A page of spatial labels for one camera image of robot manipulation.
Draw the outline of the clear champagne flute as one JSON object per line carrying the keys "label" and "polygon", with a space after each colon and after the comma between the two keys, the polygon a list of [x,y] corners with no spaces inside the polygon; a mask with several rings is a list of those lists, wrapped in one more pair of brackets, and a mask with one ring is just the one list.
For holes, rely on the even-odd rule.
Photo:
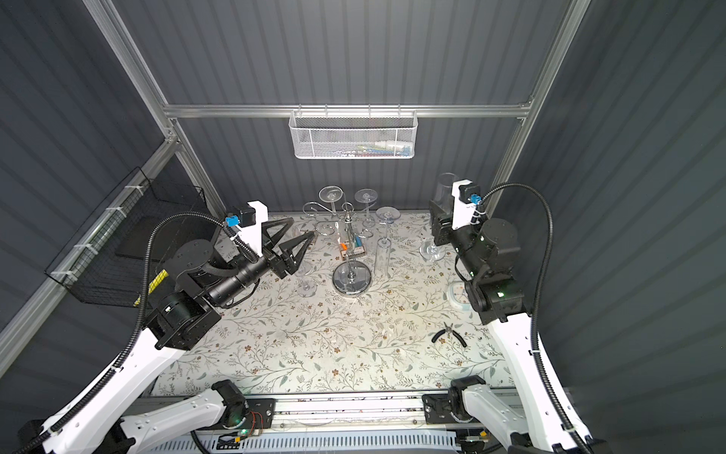
{"label": "clear champagne flute", "polygon": [[321,236],[334,236],[338,234],[338,226],[334,221],[317,222],[315,230]]}
{"label": "clear champagne flute", "polygon": [[310,276],[313,271],[313,267],[309,262],[303,262],[296,274],[296,293],[302,298],[311,298],[317,292],[317,283]]}

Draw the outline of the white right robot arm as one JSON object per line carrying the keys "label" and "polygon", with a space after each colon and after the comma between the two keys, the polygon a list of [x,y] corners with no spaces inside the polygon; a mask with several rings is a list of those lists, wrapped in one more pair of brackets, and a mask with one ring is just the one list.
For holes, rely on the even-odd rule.
{"label": "white right robot arm", "polygon": [[453,380],[444,406],[459,421],[478,421],[509,453],[609,453],[608,443],[594,437],[578,415],[541,341],[539,315],[554,219],[537,189],[521,187],[540,202],[546,217],[546,246],[530,305],[513,276],[521,251],[517,229],[485,212],[488,200],[509,184],[483,192],[476,183],[459,180],[449,195],[430,203],[434,242],[453,247],[454,270],[510,369],[522,408],[512,408],[480,376]]}

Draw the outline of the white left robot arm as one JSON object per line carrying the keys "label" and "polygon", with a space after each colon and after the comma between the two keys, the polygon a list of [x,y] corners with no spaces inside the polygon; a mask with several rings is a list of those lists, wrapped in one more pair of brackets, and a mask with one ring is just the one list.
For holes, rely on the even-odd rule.
{"label": "white left robot arm", "polygon": [[20,452],[140,453],[198,429],[219,426],[236,436],[263,429],[262,417],[229,379],[159,410],[126,413],[164,368],[191,351],[220,321],[221,310],[238,305],[240,291],[256,291],[267,272],[281,279],[295,274],[316,236],[307,232],[284,240],[293,220],[269,221],[261,202],[223,221],[204,213],[194,216],[229,236],[237,249],[234,259],[225,260],[209,240],[187,242],[164,263],[175,291],[148,310],[154,242],[166,225],[183,215],[163,219],[147,243],[139,313],[128,344],[63,409],[43,422],[24,425]]}

